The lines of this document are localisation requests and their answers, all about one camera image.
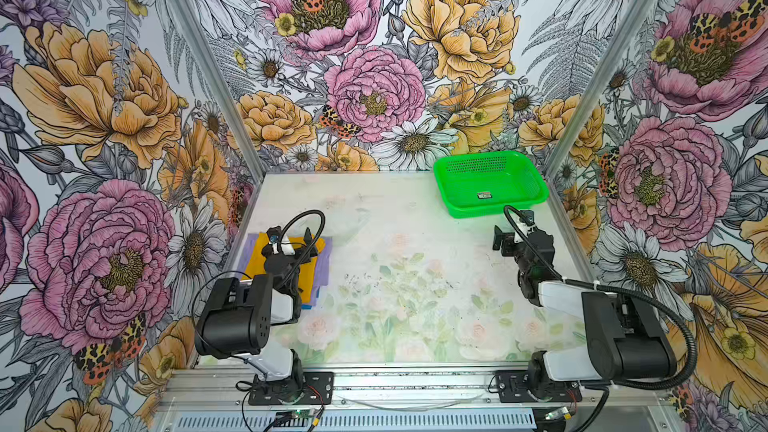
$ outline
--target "white table surface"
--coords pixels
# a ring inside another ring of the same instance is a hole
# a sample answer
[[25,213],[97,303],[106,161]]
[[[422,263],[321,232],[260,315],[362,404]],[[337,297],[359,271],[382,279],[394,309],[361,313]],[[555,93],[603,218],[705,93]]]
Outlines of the white table surface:
[[[514,259],[492,250],[493,226],[511,230],[504,216],[452,218],[431,173],[268,175],[241,233],[284,226],[310,208],[326,215],[330,283],[298,324],[270,333],[305,364],[527,360],[533,350],[583,343],[583,324],[531,305]],[[568,271],[552,211],[532,209],[554,236],[554,266]],[[318,224],[307,217],[290,235]]]

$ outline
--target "table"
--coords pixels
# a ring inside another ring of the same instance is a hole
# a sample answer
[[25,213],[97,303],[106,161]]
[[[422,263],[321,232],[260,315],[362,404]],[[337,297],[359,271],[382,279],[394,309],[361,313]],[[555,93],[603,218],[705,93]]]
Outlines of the table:
[[[310,208],[326,214],[330,284],[298,324],[270,333],[304,364],[520,361],[584,342],[583,323],[531,305],[514,260],[492,250],[494,225],[511,230],[504,216],[452,218],[431,173],[268,175],[241,234]],[[537,226],[554,236],[554,266],[573,269],[550,205],[532,209]],[[310,216],[292,232],[318,224]],[[229,263],[240,262],[242,245],[232,254]]]

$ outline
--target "black mounting plate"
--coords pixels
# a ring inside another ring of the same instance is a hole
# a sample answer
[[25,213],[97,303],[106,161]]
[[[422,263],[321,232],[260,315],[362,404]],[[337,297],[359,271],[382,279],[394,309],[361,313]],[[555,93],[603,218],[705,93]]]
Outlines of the black mounting plate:
[[502,404],[517,404],[520,402],[573,402],[571,393],[576,397],[577,402],[581,402],[581,391],[575,382],[552,382],[552,385],[546,389],[546,397],[536,399],[528,392],[525,376],[526,370],[496,370],[496,385],[498,388],[498,398]]
[[[331,403],[333,399],[333,372],[304,372],[304,385],[314,387],[321,394],[321,397],[317,397],[311,389],[304,387],[301,398],[290,405],[320,405],[321,402],[328,405]],[[270,390],[265,392],[263,388],[256,386],[248,394],[248,405],[288,404],[281,402]]]

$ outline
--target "purple flower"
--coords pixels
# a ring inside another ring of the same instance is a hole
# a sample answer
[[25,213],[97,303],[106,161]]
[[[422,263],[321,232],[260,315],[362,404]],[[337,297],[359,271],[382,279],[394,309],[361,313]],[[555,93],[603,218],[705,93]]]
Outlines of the purple flower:
[[69,12],[61,0],[0,0],[0,15],[26,29],[41,28],[45,22],[60,26]]
[[325,74],[328,105],[361,128],[358,138],[378,142],[381,132],[415,122],[426,93],[415,63],[378,46],[355,49]]
[[672,252],[709,233],[733,187],[714,131],[693,117],[643,119],[619,148],[614,177],[618,197],[608,200],[614,224],[645,230]]
[[[743,2],[681,0],[654,34],[657,43],[649,69],[633,81],[635,93],[708,122],[725,119],[752,102],[768,88],[768,28],[759,28],[744,41],[717,36],[703,53],[692,49],[690,34],[694,16],[720,16]],[[768,19],[768,12],[762,17]]]
[[13,66],[18,62],[8,50],[8,46],[0,46],[0,86],[11,86]]
[[712,430],[713,432],[740,432],[739,419],[720,405],[720,400],[712,390],[688,383],[691,401],[688,404],[690,412],[686,415],[685,429],[687,432]]
[[24,256],[24,236],[38,220],[38,200],[10,167],[0,163],[0,292],[11,283]]
[[381,0],[327,0],[319,12],[306,12],[292,0],[262,1],[266,18],[304,60],[350,52],[369,43],[379,25]]
[[165,204],[139,184],[109,180],[53,206],[29,241],[34,289],[19,313],[27,335],[63,339],[76,352],[118,337],[137,317],[156,324],[168,308]]

